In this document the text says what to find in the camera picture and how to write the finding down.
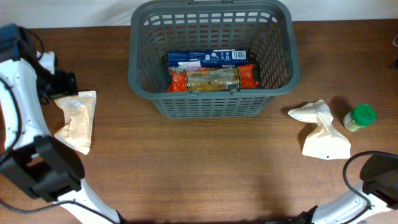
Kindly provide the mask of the blue cardboard box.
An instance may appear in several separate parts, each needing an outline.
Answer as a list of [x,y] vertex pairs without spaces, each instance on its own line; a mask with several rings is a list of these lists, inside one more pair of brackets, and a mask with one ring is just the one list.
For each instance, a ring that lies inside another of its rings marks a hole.
[[170,51],[167,54],[167,65],[182,69],[224,68],[247,63],[248,57],[245,50]]

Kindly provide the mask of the orange pasta package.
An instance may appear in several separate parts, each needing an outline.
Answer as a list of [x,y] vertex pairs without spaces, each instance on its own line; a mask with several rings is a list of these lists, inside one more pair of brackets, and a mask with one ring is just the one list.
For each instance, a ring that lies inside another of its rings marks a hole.
[[240,65],[226,68],[197,68],[177,72],[169,68],[172,76],[167,90],[173,92],[230,91],[255,89],[259,82],[254,78],[255,65]]

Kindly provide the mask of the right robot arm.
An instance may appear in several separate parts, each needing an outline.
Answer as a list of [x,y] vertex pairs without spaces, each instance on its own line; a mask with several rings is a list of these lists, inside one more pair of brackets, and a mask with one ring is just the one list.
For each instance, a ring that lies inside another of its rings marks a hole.
[[[357,158],[369,156],[359,174],[360,181],[351,185],[349,165]],[[368,217],[397,210],[397,155],[365,151],[353,155],[344,164],[343,180],[348,191],[336,200],[302,212],[295,223],[359,223]]]

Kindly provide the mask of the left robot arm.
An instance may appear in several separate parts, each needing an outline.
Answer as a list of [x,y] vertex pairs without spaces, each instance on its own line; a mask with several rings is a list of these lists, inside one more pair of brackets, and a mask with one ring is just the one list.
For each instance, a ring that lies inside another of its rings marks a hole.
[[6,138],[1,174],[46,207],[63,207],[81,223],[124,223],[85,180],[78,154],[53,137],[42,105],[78,93],[75,74],[57,69],[54,52],[38,52],[41,39],[17,24],[1,26],[1,111]]

